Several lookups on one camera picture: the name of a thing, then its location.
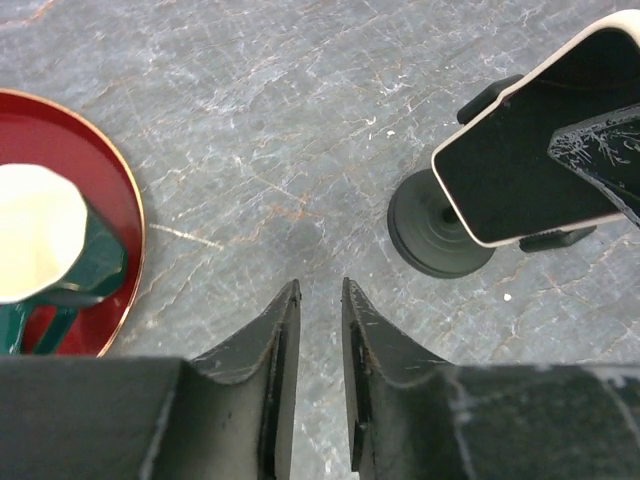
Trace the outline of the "black phone stand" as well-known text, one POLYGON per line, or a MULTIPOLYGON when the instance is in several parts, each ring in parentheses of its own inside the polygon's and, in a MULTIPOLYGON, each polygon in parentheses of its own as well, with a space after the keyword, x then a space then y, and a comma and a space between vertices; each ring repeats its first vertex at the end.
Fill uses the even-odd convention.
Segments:
MULTIPOLYGON (((457 112, 458 123, 469 123, 522 77, 517 74, 491 83, 457 112)), ((467 276, 482 268, 496 250, 471 238, 430 169, 408 176, 396 189, 387 210, 387 227, 399 255, 419 272, 438 279, 467 276)), ((535 253, 569 247, 596 228, 528 236, 519 240, 519 249, 535 253)))

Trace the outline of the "smartphone with cream case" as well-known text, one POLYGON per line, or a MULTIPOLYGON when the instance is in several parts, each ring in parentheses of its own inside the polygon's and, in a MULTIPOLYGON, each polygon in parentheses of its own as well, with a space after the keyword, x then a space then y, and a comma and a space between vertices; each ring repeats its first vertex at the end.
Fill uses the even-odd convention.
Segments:
POLYGON ((431 167, 480 245, 621 218, 605 196, 547 154, 552 134, 639 100, 639 12, 582 30, 504 88, 436 148, 431 167))

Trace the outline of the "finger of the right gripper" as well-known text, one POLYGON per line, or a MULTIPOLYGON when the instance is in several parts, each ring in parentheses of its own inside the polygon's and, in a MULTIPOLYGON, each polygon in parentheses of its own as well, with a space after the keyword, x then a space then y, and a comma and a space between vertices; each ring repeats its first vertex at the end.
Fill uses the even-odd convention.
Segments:
POLYGON ((556 130, 547 154, 639 224, 638 104, 556 130))

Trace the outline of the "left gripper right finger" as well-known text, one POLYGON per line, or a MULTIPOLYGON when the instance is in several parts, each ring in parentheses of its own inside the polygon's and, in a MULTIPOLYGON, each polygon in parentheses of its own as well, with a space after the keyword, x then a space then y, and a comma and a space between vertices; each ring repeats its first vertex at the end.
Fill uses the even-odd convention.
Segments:
POLYGON ((438 451, 428 377, 447 362, 384 317, 343 279, 342 352, 350 467, 355 473, 421 473, 438 451))

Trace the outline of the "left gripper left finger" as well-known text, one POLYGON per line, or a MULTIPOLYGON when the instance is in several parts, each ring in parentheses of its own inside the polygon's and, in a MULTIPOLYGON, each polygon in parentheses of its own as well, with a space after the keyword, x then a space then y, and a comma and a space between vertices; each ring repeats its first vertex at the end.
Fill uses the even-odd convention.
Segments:
POLYGON ((286 283, 255 319, 192 360, 210 382, 192 410, 191 463, 205 478, 289 478, 301 300, 299 282, 286 283))

